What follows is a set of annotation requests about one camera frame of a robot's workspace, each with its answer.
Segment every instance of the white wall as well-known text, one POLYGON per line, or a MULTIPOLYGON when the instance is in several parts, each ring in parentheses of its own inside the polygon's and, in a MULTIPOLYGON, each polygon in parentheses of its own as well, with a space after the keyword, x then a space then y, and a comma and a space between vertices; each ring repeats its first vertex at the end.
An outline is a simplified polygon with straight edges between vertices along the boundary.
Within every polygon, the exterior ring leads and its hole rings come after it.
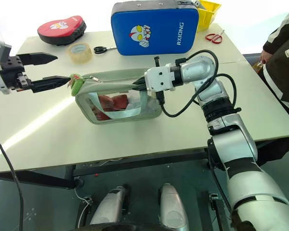
MULTIPOLYGON (((37 35, 37 28, 51 20, 81 15, 87 24, 87 32, 111 30, 111 9, 118 1, 0 1, 0 32, 5 42, 13 46, 14 55, 26 37, 37 35)), ((215 22, 220 23, 242 53, 261 52, 267 36, 280 25, 289 11, 289 0, 216 2, 222 7, 215 22)))

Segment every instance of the gray floor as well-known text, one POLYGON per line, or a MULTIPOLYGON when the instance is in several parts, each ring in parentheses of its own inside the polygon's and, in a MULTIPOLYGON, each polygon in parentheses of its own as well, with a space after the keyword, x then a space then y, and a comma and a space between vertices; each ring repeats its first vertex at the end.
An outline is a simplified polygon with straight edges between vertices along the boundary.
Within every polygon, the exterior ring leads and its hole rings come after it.
MULTIPOLYGON (((289 199, 289 153, 282 159, 263 166, 277 181, 289 199)), ((62 176, 63 168, 43 170, 44 173, 62 176)), ((225 188, 224 172, 217 172, 225 188)), ((130 214, 124 220, 158 222, 158 188, 165 182, 173 184, 185 205, 191 230, 201 230, 197 194, 203 190, 217 192, 204 161, 189 161, 123 170, 83 177, 85 184, 79 189, 81 196, 94 195, 94 207, 117 185, 131 185, 130 214)), ((25 197, 26 231, 67 231, 75 226, 79 199, 73 190, 47 188, 22 184, 25 197)), ((12 182, 0 181, 0 231, 17 230, 19 200, 12 182)))

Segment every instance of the red scissors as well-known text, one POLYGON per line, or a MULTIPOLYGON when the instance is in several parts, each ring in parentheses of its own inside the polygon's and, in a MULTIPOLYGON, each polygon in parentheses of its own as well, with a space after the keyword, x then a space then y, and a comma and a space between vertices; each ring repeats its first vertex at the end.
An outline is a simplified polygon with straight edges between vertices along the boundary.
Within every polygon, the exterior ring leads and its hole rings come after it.
POLYGON ((206 40, 211 41, 212 43, 215 43, 215 44, 220 44, 223 41, 222 33, 224 31, 225 30, 222 30, 218 34, 208 34, 206 35, 206 40))

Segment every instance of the bottle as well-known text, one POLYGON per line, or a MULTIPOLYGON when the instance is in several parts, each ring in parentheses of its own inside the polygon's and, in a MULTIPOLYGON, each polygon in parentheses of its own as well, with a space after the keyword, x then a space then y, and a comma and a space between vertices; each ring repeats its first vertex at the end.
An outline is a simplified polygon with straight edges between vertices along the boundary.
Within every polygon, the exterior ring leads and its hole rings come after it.
POLYGON ((252 66, 252 68, 255 70, 255 72, 257 72, 257 73, 259 73, 260 72, 260 70, 262 69, 262 67, 263 67, 263 63, 261 63, 261 62, 256 62, 253 66, 252 66))

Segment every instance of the person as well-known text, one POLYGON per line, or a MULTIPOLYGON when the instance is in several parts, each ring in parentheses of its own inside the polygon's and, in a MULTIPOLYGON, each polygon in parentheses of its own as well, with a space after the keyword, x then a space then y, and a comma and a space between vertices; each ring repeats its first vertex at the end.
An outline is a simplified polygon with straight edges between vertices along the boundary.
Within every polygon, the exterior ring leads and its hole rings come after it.
MULTIPOLYGON (((289 13, 264 44, 261 62, 260 78, 289 114, 289 13)), ((258 164, 280 159, 288 151, 289 138, 275 140, 258 149, 258 164)))

